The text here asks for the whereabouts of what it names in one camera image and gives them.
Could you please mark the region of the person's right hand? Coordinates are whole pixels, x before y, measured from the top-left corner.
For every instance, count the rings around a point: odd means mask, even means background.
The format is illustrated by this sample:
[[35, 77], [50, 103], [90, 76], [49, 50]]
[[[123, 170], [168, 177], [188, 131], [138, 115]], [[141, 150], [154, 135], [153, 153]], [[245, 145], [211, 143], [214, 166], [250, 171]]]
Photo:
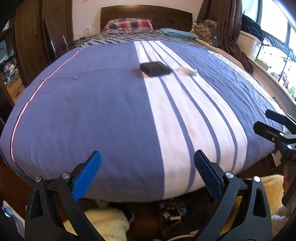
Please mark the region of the person's right hand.
[[295, 166], [285, 164], [283, 173], [284, 196], [282, 198], [282, 204], [286, 208], [291, 208], [295, 202]]

